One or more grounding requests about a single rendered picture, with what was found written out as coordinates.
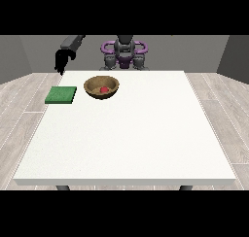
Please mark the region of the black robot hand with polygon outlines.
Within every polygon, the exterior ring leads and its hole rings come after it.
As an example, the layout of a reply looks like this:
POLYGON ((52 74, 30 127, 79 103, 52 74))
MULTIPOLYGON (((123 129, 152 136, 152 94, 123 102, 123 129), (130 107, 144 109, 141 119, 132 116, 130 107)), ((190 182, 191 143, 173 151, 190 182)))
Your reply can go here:
POLYGON ((58 50, 55 53, 55 66, 54 69, 63 75, 64 69, 68 63, 68 58, 74 60, 76 58, 76 53, 72 50, 58 50))

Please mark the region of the green square pad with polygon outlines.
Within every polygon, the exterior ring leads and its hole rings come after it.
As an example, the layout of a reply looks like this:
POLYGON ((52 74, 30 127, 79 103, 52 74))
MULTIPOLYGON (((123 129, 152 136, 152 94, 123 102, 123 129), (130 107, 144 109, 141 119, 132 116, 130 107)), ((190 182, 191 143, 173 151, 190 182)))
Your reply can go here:
POLYGON ((71 104, 77 88, 75 86, 53 86, 46 99, 46 104, 71 104))

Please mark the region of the brown wooden bowl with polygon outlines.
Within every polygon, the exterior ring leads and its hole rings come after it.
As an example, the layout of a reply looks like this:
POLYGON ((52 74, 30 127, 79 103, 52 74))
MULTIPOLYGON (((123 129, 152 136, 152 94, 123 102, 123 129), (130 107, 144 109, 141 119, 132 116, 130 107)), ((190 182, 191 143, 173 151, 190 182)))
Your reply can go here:
POLYGON ((111 76, 95 76, 85 81, 84 90, 90 97, 103 100, 112 97, 118 91, 119 85, 119 81, 111 76), (104 86, 109 91, 101 93, 100 89, 104 86))

